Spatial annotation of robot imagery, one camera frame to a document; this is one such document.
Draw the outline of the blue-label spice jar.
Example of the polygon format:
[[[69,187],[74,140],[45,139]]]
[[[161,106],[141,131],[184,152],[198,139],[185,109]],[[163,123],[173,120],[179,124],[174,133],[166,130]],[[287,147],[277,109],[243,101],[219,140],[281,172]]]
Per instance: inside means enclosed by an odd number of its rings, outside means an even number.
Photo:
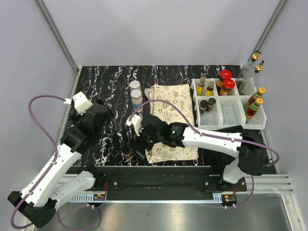
[[[137,113],[142,112],[143,111],[143,107],[138,109],[142,105],[142,101],[143,101],[141,91],[138,90],[138,89],[132,90],[131,93],[130,93],[130,96],[131,96],[131,101],[132,101],[133,109]]]

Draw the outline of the grey-lid spice jar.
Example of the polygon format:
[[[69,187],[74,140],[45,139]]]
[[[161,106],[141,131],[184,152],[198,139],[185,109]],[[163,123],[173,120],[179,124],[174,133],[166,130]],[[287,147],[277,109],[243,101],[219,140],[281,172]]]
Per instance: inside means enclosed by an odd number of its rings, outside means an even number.
[[[141,84],[140,84],[139,81],[133,80],[133,81],[130,82],[129,88],[130,88],[131,91],[133,91],[133,90],[141,91]]]

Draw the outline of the red-lid chili jar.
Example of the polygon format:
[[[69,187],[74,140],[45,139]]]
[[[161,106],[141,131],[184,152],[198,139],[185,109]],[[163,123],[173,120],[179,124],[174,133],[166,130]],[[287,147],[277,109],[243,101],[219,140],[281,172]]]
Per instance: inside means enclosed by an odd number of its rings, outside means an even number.
[[[218,77],[218,85],[221,85],[224,80],[231,79],[232,72],[229,70],[221,70]]]
[[[226,79],[222,83],[222,87],[220,89],[219,95],[220,96],[227,96],[229,93],[234,89],[235,82],[232,79]]]

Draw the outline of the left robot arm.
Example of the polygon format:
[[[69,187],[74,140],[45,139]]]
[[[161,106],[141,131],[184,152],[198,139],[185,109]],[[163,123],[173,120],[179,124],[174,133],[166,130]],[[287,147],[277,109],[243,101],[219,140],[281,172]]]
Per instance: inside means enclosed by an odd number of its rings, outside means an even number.
[[[62,186],[57,186],[67,170],[100,140],[103,127],[113,116],[102,99],[95,103],[89,100],[74,100],[74,107],[85,105],[85,112],[71,115],[74,125],[66,130],[59,145],[40,173],[20,192],[13,191],[8,201],[31,225],[42,228],[47,225],[59,208],[75,195],[85,190],[100,190],[106,187],[105,174],[95,166],[88,166],[76,177]]]

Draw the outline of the yellow-cap sauce bottle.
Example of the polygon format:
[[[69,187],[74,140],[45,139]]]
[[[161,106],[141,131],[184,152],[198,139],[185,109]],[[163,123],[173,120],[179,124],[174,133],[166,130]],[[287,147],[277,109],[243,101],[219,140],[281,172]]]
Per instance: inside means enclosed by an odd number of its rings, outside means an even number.
[[[257,98],[262,98],[263,94],[266,92],[266,89],[263,87],[260,87],[247,101],[247,103],[244,106],[244,109],[247,109],[252,103],[255,102]]]
[[[245,111],[246,123],[257,113],[260,106],[263,104],[262,98],[257,98]]]

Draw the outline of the gold-top glass oil bottle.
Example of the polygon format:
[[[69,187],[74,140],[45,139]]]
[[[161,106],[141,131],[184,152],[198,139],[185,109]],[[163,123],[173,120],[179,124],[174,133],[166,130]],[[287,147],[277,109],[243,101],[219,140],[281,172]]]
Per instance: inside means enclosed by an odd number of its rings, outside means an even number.
[[[251,59],[249,60],[249,62],[247,62],[246,64],[243,65],[239,75],[237,78],[240,78],[242,79],[242,82],[240,84],[238,84],[238,92],[239,92],[239,95],[244,95],[244,92],[243,92],[243,80],[246,78],[248,72],[250,70],[252,70],[254,67],[255,67],[255,64],[257,63],[257,60],[259,59],[259,56],[260,56],[261,52],[259,50],[256,50],[252,56],[251,56]]]

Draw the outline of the brown-cap yellow-label bottle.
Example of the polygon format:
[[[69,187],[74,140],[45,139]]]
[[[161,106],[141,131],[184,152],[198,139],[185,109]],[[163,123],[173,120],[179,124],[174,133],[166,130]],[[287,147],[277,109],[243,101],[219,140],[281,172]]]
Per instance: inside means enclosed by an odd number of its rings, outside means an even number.
[[[210,81],[207,88],[206,88],[205,96],[213,96],[214,95],[214,86],[215,86],[215,82]]]

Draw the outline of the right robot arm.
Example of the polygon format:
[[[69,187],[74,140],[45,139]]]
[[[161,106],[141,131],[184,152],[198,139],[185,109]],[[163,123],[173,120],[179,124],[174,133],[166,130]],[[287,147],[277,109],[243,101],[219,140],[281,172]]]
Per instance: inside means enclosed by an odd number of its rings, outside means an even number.
[[[265,166],[265,145],[258,143],[251,131],[224,133],[198,129],[191,124],[173,122],[168,124],[151,116],[148,124],[139,115],[130,116],[126,125],[134,129],[131,147],[135,150],[151,150],[156,143],[168,147],[202,148],[226,154],[233,158],[218,179],[219,187],[229,191],[247,175],[261,176]]]

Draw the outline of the small brown-cap bottle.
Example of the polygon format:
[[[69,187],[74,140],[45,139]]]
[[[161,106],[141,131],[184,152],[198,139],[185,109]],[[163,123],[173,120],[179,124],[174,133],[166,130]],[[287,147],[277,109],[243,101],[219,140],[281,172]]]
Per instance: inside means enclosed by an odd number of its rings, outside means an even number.
[[[197,96],[202,96],[203,95],[203,91],[204,91],[204,86],[205,86],[205,77],[200,77],[199,79],[199,83],[196,87],[196,94]]]

